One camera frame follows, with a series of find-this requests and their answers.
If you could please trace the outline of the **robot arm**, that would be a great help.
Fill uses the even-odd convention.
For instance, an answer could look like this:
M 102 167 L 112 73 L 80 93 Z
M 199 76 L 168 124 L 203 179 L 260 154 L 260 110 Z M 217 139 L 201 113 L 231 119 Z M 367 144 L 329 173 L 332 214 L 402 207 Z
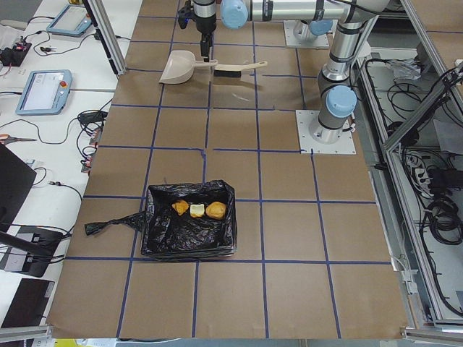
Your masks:
M 250 21 L 336 20 L 329 58 L 318 76 L 322 107 L 309 125 L 315 141 L 334 144 L 357 104 L 354 91 L 347 86 L 349 68 L 368 37 L 366 24 L 386 5 L 387 1 L 186 1 L 177 12 L 177 20 L 181 28 L 195 22 L 205 61 L 209 60 L 217 20 L 229 29 L 239 29 Z

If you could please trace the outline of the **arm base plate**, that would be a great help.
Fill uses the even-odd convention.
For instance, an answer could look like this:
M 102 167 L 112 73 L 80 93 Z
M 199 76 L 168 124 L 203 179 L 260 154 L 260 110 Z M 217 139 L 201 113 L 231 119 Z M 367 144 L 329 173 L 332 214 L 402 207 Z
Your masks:
M 302 21 L 285 20 L 284 36 L 290 48 L 327 49 L 327 34 L 331 32 L 333 20 Z
M 300 152 L 305 154 L 355 155 L 352 130 L 346 120 L 341 129 L 323 128 L 317 110 L 296 110 Z

